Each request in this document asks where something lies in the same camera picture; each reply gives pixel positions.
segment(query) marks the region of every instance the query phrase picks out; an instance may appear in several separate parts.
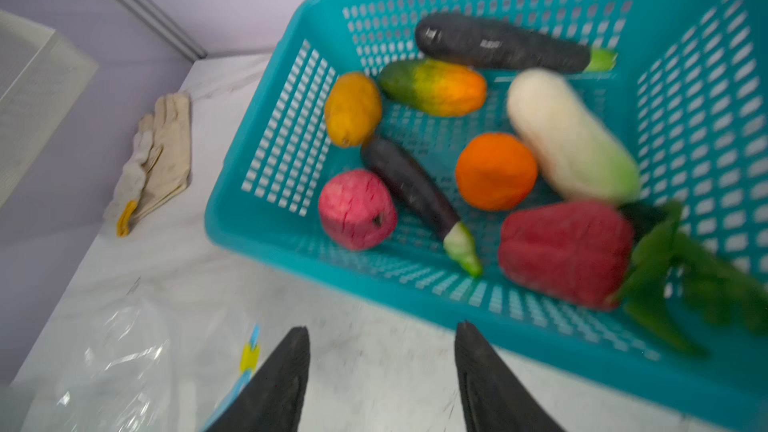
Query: plastic bag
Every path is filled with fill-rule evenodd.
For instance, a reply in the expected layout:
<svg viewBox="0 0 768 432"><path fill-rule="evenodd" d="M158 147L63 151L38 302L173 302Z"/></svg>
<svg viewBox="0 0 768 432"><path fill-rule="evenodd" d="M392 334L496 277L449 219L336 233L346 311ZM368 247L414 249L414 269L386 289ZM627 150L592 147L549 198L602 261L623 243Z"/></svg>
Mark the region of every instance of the plastic bag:
<svg viewBox="0 0 768 432"><path fill-rule="evenodd" d="M88 339L24 431L193 432L239 377L254 324L232 303L169 303L150 287L75 320Z"/></svg>

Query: green stem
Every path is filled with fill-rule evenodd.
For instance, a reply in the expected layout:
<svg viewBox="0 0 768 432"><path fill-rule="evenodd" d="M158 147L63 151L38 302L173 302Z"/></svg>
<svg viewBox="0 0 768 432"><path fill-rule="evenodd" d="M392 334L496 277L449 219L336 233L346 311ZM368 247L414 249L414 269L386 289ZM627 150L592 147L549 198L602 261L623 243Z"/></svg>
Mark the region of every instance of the green stem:
<svg viewBox="0 0 768 432"><path fill-rule="evenodd" d="M592 47L590 61L584 72L606 72L616 66L616 56L618 54L612 50Z"/></svg>
<svg viewBox="0 0 768 432"><path fill-rule="evenodd" d="M464 224L456 222L456 225L443 239L442 246L445 248L446 254L458 262L471 276L480 277L482 275L482 264L480 264L480 259L475 252L475 239L472 238L472 234Z"/></svg>

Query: toy fruit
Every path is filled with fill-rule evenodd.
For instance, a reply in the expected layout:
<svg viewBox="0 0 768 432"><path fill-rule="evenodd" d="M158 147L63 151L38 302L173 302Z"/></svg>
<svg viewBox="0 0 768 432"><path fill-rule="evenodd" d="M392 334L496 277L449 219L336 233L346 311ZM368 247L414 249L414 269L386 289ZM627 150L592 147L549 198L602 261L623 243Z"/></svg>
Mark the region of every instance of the toy fruit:
<svg viewBox="0 0 768 432"><path fill-rule="evenodd" d="M602 202L562 202L507 217L498 264L506 278L536 292L611 310L633 237L629 222Z"/></svg>
<svg viewBox="0 0 768 432"><path fill-rule="evenodd" d="M379 88L362 72L345 73L333 85L324 113L334 145L359 146L382 119Z"/></svg>
<svg viewBox="0 0 768 432"><path fill-rule="evenodd" d="M392 62L379 73L387 96L438 117L459 117L482 107L488 91L474 70L432 59Z"/></svg>
<svg viewBox="0 0 768 432"><path fill-rule="evenodd" d="M531 151L502 132L475 137L456 163L458 193L467 204L485 211L515 207L531 192L537 176Z"/></svg>
<svg viewBox="0 0 768 432"><path fill-rule="evenodd" d="M379 245L397 226L397 211L386 186L361 168L329 180L318 208L322 229L350 250Z"/></svg>

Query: blue plastic basket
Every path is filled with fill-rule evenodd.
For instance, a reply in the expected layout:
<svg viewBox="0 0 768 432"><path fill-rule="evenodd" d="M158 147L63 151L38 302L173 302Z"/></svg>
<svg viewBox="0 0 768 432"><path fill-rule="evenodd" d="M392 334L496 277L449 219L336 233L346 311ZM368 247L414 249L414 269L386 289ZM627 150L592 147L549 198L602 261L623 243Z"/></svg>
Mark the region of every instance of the blue plastic basket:
<svg viewBox="0 0 768 432"><path fill-rule="evenodd" d="M615 48L615 70L571 77L587 105L638 158L643 197L686 202L684 230L768 278L766 0L307 0L294 14L237 131L206 210L217 244L449 328L474 322L493 343L683 412L740 430L768 428L768 342L714 330L670 307L713 355L690 360L658 345L622 312L597 313L516 287L495 258L504 214L467 206L453 169L481 132L511 131L505 92L514 74L486 72L483 110L438 119L386 102L380 130L435 177L475 234L485 263L472 280L421 222L368 252L322 232L317 197L357 149L332 147L322 106L336 78L375 76L420 56L418 20L432 11L494 16ZM556 198L539 184L526 206Z"/></svg>

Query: white cotton glove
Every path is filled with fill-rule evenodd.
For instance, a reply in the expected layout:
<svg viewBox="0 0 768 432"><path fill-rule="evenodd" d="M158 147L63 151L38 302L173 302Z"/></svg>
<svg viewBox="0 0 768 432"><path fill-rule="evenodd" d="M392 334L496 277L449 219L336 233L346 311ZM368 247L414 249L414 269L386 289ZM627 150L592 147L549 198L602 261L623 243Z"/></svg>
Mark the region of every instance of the white cotton glove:
<svg viewBox="0 0 768 432"><path fill-rule="evenodd" d="M134 153L123 166L123 174L114 188L112 202L104 211L104 220L114 226L118 237L129 234L128 221L136 210L141 197L141 190L147 181L147 174L141 167L149 157L152 147L152 116L144 116L139 121L139 131L134 136Z"/></svg>
<svg viewBox="0 0 768 432"><path fill-rule="evenodd" d="M154 104L154 144L144 167L147 185L133 220L139 221L187 188L192 167L190 99L183 93Z"/></svg>

